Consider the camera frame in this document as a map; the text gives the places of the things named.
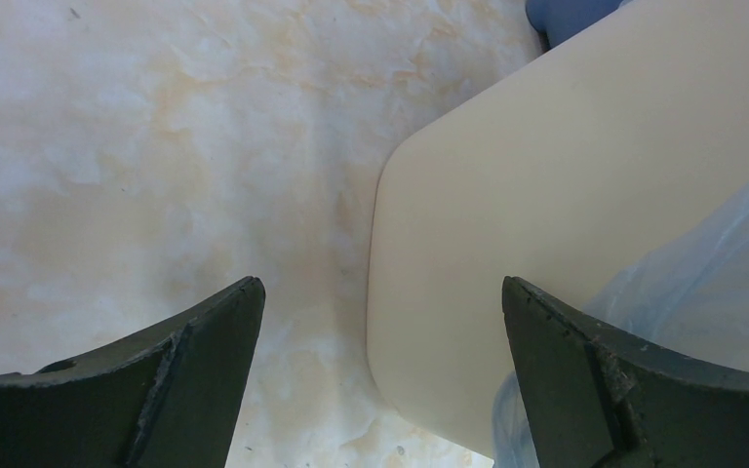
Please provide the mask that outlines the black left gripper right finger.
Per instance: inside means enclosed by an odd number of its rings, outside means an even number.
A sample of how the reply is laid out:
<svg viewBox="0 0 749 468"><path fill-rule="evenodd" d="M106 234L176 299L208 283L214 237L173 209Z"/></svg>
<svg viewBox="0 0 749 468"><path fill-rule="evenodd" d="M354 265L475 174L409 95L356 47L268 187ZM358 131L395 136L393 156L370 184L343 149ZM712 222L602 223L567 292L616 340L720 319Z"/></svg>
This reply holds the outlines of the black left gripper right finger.
<svg viewBox="0 0 749 468"><path fill-rule="evenodd" d="M543 467L749 467L749 372L658 346L531 283L504 322Z"/></svg>

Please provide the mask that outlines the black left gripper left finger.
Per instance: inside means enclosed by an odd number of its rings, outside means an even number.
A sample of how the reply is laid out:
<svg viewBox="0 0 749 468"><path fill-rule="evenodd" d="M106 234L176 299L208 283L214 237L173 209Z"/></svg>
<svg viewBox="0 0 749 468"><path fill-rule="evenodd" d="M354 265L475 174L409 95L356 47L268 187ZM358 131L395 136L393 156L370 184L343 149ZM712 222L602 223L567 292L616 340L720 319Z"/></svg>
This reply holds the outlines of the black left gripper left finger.
<svg viewBox="0 0 749 468"><path fill-rule="evenodd" d="M247 277L32 374L0 374L0 467L221 467L265 302Z"/></svg>

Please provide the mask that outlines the light blue trash bag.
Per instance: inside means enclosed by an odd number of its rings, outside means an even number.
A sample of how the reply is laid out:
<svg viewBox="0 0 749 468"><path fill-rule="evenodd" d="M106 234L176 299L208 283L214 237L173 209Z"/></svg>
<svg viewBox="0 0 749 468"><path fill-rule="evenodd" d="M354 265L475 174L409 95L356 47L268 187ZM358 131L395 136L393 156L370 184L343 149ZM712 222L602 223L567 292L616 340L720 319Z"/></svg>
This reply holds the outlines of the light blue trash bag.
<svg viewBox="0 0 749 468"><path fill-rule="evenodd" d="M683 355L749 372L749 182L576 310ZM514 369L494 399L493 444L498 467L543 467Z"/></svg>

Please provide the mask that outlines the beige plastic trash bin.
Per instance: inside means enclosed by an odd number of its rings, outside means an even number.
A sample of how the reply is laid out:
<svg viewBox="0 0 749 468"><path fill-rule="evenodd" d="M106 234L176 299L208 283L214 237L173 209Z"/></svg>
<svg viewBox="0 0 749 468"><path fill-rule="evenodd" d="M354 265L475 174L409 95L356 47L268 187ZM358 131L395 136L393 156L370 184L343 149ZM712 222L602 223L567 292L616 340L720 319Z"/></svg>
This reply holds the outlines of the beige plastic trash bin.
<svg viewBox="0 0 749 468"><path fill-rule="evenodd" d="M367 306L381 395L492 456L503 279L581 306L748 181L749 1L619 4L388 160Z"/></svg>

